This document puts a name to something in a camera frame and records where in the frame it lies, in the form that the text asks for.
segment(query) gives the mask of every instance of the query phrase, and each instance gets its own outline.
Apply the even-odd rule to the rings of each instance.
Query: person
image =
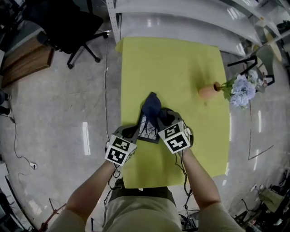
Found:
[[[185,149],[183,163],[193,196],[200,208],[198,229],[201,232],[243,232],[221,203],[218,189],[195,158]],[[50,232],[83,232],[87,219],[114,173],[114,165],[104,164],[70,196],[65,210],[48,228]],[[171,192],[167,187],[125,189],[116,181],[108,203],[104,232],[180,232],[181,222]]]
[[[4,101],[10,101],[11,95],[5,93],[2,89],[0,89],[0,115],[10,117],[12,114],[12,110],[1,106]]]

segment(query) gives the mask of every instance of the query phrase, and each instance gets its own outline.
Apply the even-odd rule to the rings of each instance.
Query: beige t-shirt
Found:
[[[165,198],[123,196],[108,203],[103,232],[181,232],[175,205]],[[244,232],[221,203],[199,213],[200,232]],[[48,228],[49,232],[84,232],[85,223],[75,213],[64,210]]]

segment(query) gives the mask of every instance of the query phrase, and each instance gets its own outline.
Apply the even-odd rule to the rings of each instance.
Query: flower bouquet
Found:
[[[221,85],[225,99],[228,99],[233,106],[247,108],[249,100],[256,94],[256,86],[263,85],[254,70],[249,71],[248,78],[238,74],[235,78]]]

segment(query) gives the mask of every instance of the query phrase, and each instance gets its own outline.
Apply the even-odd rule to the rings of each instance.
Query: concrete floor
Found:
[[[106,86],[111,134],[120,125],[121,55],[115,51],[112,35],[109,39]],[[98,38],[89,46],[104,58],[106,40]],[[48,198],[54,201],[56,208],[63,205],[104,161],[104,59],[96,63],[88,52],[83,51],[74,69],[69,70],[66,66],[68,57],[65,53],[55,52],[50,68],[5,89],[13,96],[11,106],[17,124],[17,153],[37,163],[38,168],[29,170],[24,159],[16,158],[14,124],[4,117],[0,117],[0,153],[7,163],[14,192],[36,227],[40,227],[52,213]],[[225,65],[237,60],[227,53],[222,53],[222,58]],[[225,66],[225,70],[230,78],[242,70],[242,65]],[[274,72],[275,84],[267,88],[266,93],[258,93],[250,108],[230,107],[228,166],[224,175],[213,179],[233,216],[245,210],[242,198],[249,208],[258,204],[255,202],[257,193],[250,192],[254,184],[269,186],[276,183],[283,166],[289,164],[289,83],[286,71],[278,62],[274,63]],[[91,155],[84,155],[83,122],[88,124]],[[248,160],[269,147],[257,158]],[[182,211],[186,200],[183,186],[173,186],[170,190],[178,210]],[[101,230],[103,200],[107,192],[108,188],[92,214],[98,230]],[[197,207],[192,197],[188,206],[190,209]]]

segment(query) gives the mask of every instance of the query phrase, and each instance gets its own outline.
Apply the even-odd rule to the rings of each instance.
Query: terracotta pot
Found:
[[[198,93],[201,98],[209,99],[219,91],[221,91],[221,85],[220,83],[215,82],[214,84],[206,85],[205,87],[201,88]]]

